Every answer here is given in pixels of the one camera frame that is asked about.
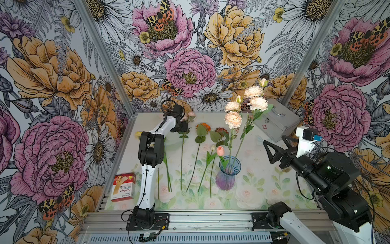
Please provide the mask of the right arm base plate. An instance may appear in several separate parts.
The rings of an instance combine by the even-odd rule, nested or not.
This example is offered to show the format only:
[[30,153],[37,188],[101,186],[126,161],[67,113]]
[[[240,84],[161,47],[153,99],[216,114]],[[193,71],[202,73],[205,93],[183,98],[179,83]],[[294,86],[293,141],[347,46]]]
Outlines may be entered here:
[[253,212],[251,214],[252,219],[252,231],[255,230],[271,230],[271,229],[282,229],[281,219],[292,214],[288,211],[284,214],[274,214],[271,212]]

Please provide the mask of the pink rosebud spray stem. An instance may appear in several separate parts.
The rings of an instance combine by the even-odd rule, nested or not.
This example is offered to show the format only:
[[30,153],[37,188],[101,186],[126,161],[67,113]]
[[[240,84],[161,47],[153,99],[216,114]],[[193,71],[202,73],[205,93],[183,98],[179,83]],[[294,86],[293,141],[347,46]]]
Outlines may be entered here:
[[194,112],[187,113],[183,118],[184,123],[184,132],[179,132],[180,137],[182,139],[182,145],[181,145],[181,162],[180,162],[180,190],[183,190],[183,155],[184,155],[184,143],[185,140],[188,139],[188,134],[190,133],[190,127],[188,126],[189,123],[193,122],[196,118],[196,115]]

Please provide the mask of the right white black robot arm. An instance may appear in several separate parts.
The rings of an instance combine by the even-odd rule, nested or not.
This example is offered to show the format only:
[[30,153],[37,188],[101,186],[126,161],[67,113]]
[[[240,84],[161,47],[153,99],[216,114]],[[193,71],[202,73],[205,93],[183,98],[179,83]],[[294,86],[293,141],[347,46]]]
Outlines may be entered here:
[[283,149],[264,141],[271,164],[291,167],[314,189],[323,210],[335,224],[345,244],[373,244],[373,216],[367,201],[349,186],[360,175],[352,160],[340,152],[326,152],[312,160],[312,152],[322,137],[306,128],[298,139],[282,136]]

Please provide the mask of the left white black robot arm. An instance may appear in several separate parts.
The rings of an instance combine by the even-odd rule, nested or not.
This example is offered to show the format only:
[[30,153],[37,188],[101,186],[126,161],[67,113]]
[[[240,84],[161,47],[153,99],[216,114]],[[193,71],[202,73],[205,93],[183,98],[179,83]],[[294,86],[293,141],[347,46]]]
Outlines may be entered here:
[[133,209],[132,219],[136,226],[150,229],[155,219],[154,191],[157,171],[165,156],[165,137],[169,132],[186,132],[188,125],[183,121],[184,107],[174,102],[170,110],[162,108],[163,119],[159,125],[140,136],[138,159],[142,169],[140,195]]

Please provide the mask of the pink tulip stem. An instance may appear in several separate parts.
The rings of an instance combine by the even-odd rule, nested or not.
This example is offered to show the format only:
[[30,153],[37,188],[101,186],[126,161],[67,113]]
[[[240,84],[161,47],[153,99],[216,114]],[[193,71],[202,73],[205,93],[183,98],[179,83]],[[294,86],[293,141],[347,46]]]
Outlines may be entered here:
[[223,169],[226,169],[229,161],[226,160],[224,158],[224,148],[222,146],[219,146],[217,149],[216,149],[216,154],[218,155],[218,157],[220,158],[220,162],[222,164],[222,168]]

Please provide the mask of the pale pink rose spray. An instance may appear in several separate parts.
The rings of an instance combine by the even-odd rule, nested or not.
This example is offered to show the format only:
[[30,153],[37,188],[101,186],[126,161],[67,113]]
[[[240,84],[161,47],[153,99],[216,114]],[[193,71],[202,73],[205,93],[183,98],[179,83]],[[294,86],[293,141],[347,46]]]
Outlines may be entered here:
[[268,85],[268,82],[269,80],[263,78],[260,80],[260,85],[251,86],[244,92],[244,98],[248,100],[247,104],[249,106],[250,112],[248,113],[247,121],[245,123],[244,129],[242,130],[240,145],[235,154],[235,158],[237,158],[239,154],[245,136],[249,134],[249,132],[254,128],[255,121],[273,108],[273,105],[269,104],[266,98],[264,98],[264,89]]

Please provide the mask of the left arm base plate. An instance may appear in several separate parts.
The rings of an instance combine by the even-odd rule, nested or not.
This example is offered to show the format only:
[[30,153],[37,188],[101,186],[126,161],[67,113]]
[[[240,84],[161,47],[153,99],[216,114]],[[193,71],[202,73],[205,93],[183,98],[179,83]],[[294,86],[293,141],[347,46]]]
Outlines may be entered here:
[[147,217],[142,220],[140,217],[134,217],[130,214],[127,220],[127,231],[160,231],[167,230],[169,227],[169,213],[155,213],[153,217]]

